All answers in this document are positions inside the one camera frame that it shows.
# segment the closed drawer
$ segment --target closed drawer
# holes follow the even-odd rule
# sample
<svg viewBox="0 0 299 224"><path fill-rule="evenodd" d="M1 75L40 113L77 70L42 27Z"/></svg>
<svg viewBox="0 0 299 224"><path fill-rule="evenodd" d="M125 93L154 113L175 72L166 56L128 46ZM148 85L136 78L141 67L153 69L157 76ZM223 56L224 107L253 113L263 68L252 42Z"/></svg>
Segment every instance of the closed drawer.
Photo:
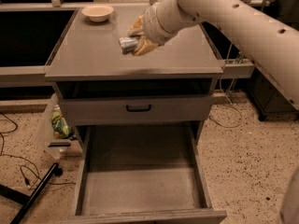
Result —
<svg viewBox="0 0 299 224"><path fill-rule="evenodd" d="M71 218L58 223L219 224L188 123L93 127Z"/></svg>
<svg viewBox="0 0 299 224"><path fill-rule="evenodd" d="M62 100L60 107L71 125L130 124L207 119L211 96Z"/></svg>

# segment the open drawer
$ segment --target open drawer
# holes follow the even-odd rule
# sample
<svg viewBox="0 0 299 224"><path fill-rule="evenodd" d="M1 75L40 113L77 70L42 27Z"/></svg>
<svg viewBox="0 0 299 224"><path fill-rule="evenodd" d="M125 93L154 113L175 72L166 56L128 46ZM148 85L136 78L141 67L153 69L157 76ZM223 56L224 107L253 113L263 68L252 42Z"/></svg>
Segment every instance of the open drawer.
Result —
<svg viewBox="0 0 299 224"><path fill-rule="evenodd" d="M189 123L95 126L73 216L59 223L217 224Z"/></svg>

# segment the black stand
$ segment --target black stand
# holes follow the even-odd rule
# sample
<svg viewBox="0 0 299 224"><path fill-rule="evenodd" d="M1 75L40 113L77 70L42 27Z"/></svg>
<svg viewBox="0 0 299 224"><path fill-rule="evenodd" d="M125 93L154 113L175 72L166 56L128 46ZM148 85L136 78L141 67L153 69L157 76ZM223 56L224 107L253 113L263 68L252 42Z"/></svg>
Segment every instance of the black stand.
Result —
<svg viewBox="0 0 299 224"><path fill-rule="evenodd" d="M49 182L50 178L55 174L58 170L58 163L55 162L48 172L45 174L43 179L39 182L38 186L34 190L34 192L27 196L21 192L18 192L14 189L10 189L8 187L2 186L0 184L0 195L22 205L21 210L19 213L13 218L10 224L18 224L20 223L21 219L26 215L27 211L31 207L31 205L35 202L36 198L40 194L40 192L45 188L47 183Z"/></svg>

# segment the gray cabinet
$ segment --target gray cabinet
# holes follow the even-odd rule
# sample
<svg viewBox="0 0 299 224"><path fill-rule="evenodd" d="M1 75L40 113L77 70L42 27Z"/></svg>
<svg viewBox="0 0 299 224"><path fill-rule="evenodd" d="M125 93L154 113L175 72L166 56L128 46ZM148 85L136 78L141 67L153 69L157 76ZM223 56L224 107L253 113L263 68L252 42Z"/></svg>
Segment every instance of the gray cabinet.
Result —
<svg viewBox="0 0 299 224"><path fill-rule="evenodd" d="M84 150L72 217L59 223L220 223L196 144L221 64L199 26L123 55L118 39L146 5L112 6L105 23L78 13L46 73Z"/></svg>
<svg viewBox="0 0 299 224"><path fill-rule="evenodd" d="M259 70L255 69L247 87L261 112L260 121L268 115L297 112Z"/></svg>

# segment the drawer front panel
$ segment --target drawer front panel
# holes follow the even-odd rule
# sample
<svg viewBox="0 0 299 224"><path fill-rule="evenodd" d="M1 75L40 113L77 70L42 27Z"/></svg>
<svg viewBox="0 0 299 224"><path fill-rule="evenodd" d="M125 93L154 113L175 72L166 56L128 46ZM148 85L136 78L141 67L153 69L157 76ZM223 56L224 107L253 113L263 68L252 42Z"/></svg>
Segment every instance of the drawer front panel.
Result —
<svg viewBox="0 0 299 224"><path fill-rule="evenodd" d="M72 217L57 224L220 224L226 218L225 211L181 210L140 214L121 214L91 217Z"/></svg>
<svg viewBox="0 0 299 224"><path fill-rule="evenodd" d="M71 125L130 124L203 120L212 97L63 100L60 107Z"/></svg>

